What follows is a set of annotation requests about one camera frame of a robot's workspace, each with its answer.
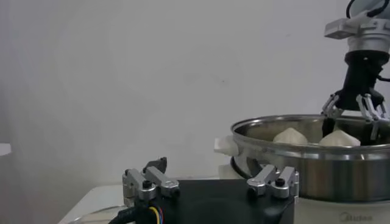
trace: steamed bun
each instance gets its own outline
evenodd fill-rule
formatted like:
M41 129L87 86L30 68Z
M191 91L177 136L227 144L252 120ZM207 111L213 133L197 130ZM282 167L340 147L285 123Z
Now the steamed bun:
M336 130L319 142L322 146L359 146L360 141L342 130Z
M307 138L299 131L293 128L287 128L285 131L279 133L274 137L274 142L294 144L294 145L307 145Z

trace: pot handle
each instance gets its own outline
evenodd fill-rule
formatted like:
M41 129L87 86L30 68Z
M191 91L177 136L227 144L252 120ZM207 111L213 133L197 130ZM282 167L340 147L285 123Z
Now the pot handle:
M214 152L227 156L238 156L238 146L233 140L233 135L228 135L214 140Z

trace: brand logo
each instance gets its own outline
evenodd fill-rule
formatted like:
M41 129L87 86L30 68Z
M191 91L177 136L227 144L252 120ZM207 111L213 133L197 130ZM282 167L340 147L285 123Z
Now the brand logo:
M343 212L339 215L339 221L343 223L349 222L371 222L373 220L371 215L352 215L348 212Z

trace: screw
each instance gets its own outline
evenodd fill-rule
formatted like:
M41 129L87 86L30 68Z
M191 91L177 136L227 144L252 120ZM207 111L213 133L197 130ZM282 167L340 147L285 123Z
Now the screw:
M142 188L143 189L149 189L152 187L152 182L150 182L149 180L145 180L142 182Z
M278 179L275 180L275 185L277 187L283 187L285 185L285 183L286 183L285 180L281 179L281 178L278 178Z

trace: white appliance base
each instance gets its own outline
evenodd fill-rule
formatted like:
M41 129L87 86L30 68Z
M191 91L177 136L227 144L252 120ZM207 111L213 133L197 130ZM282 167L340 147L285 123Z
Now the white appliance base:
M300 198L296 205L296 224L387 224L390 201L383 203L330 203Z

